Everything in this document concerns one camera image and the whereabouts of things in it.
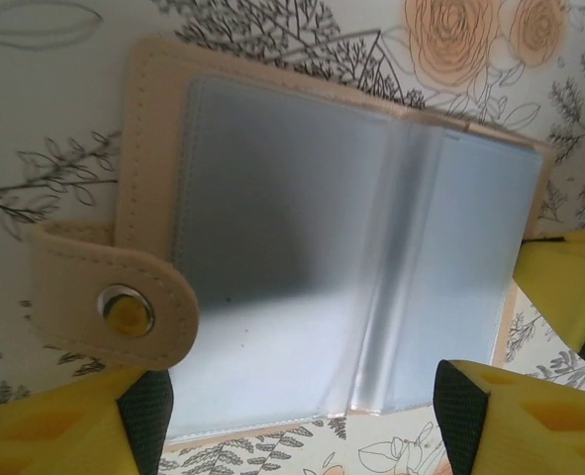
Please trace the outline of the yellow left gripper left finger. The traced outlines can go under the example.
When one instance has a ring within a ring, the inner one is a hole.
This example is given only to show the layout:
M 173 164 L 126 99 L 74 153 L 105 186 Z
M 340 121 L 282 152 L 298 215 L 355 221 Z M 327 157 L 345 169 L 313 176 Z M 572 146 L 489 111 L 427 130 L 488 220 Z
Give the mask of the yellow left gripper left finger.
M 0 405 L 0 475 L 157 475 L 167 371 L 119 369 Z

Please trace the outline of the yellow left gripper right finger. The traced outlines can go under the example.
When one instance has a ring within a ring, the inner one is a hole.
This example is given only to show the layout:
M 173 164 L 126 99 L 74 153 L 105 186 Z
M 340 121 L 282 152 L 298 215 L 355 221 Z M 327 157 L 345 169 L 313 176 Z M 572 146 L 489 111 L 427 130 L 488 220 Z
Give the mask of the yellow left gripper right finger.
M 443 360 L 434 411 L 452 475 L 585 475 L 585 391 Z

